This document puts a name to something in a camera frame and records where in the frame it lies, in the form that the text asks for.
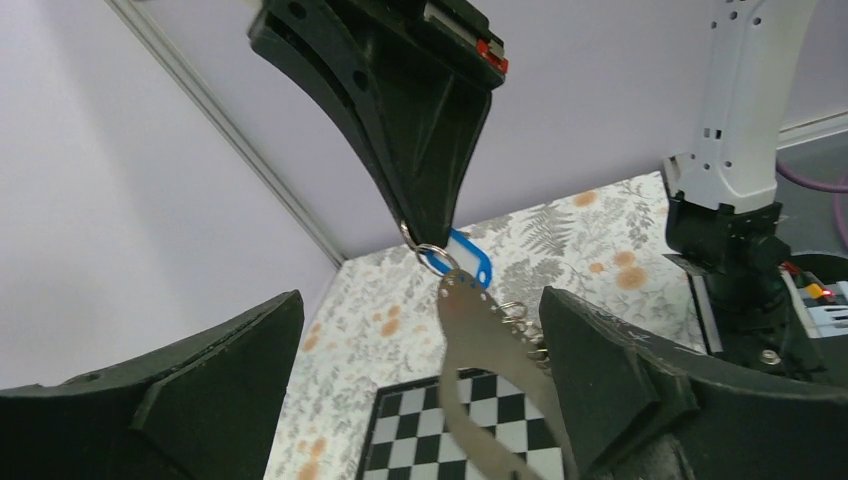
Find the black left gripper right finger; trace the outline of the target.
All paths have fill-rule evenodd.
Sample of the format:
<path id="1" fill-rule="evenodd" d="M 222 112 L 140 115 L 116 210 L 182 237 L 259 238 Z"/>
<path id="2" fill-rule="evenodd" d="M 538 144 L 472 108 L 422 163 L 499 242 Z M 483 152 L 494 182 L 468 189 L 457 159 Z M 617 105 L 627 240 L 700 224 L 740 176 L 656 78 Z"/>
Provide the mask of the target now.
<path id="1" fill-rule="evenodd" d="M 847 391 L 744 368 L 546 287 L 539 317 L 577 479 L 843 479 Z"/>

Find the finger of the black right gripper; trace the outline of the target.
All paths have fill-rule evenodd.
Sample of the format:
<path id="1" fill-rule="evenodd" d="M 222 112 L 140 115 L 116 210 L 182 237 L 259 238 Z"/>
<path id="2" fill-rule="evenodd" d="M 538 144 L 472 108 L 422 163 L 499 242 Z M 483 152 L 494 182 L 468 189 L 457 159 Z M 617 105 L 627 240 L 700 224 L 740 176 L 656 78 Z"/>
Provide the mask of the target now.
<path id="1" fill-rule="evenodd" d="M 252 50 L 332 120 L 414 244 L 447 244 L 461 183 L 508 70 L 467 1 L 265 1 Z"/>

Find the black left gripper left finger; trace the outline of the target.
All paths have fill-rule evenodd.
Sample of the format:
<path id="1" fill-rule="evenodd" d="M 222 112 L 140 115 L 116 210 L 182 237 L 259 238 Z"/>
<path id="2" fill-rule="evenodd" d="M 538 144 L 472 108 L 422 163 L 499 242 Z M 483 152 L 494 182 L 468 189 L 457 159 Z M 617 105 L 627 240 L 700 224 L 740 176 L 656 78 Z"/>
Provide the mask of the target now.
<path id="1" fill-rule="evenodd" d="M 259 479 L 304 324 L 290 291 L 56 386 L 1 393 L 5 479 Z"/>

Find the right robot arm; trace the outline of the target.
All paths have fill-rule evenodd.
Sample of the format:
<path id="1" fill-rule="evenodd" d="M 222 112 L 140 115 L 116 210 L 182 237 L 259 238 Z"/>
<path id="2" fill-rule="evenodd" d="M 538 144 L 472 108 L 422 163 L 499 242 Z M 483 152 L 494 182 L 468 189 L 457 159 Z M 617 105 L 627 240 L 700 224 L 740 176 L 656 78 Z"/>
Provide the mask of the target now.
<path id="1" fill-rule="evenodd" d="M 708 351 L 749 368 L 818 368 L 808 345 L 774 354 L 745 318 L 790 331 L 789 247 L 776 236 L 778 131 L 812 1 L 718 1 L 700 136 L 663 165 L 671 259 L 689 276 Z M 331 119 L 369 172 L 408 247 L 439 276 L 492 279 L 453 226 L 459 190 L 506 78 L 504 43 L 466 1 L 263 1 L 252 51 Z"/>

